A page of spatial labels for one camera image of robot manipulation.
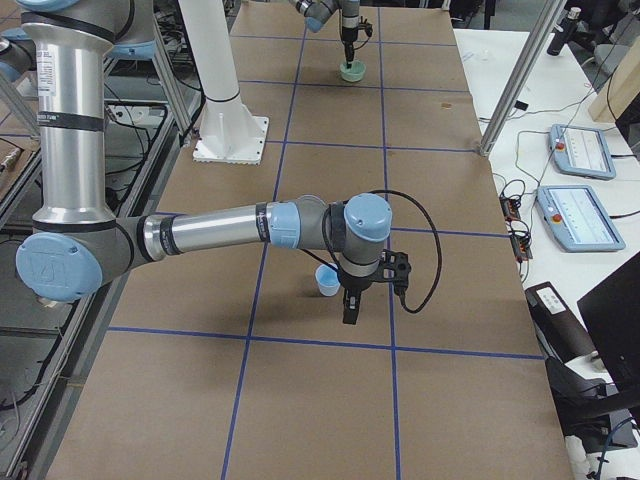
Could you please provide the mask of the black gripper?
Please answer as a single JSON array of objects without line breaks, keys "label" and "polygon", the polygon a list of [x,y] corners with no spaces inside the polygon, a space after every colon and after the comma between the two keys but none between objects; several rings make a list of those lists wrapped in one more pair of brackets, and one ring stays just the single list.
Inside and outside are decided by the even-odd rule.
[{"label": "black gripper", "polygon": [[352,68],[352,64],[355,57],[354,42],[357,41],[357,28],[356,27],[341,27],[340,33],[341,41],[344,46],[345,62],[343,69],[345,71]]},{"label": "black gripper", "polygon": [[353,276],[345,270],[338,271],[338,280],[344,289],[342,322],[356,325],[361,301],[361,292],[367,290],[373,283],[369,276]]}]

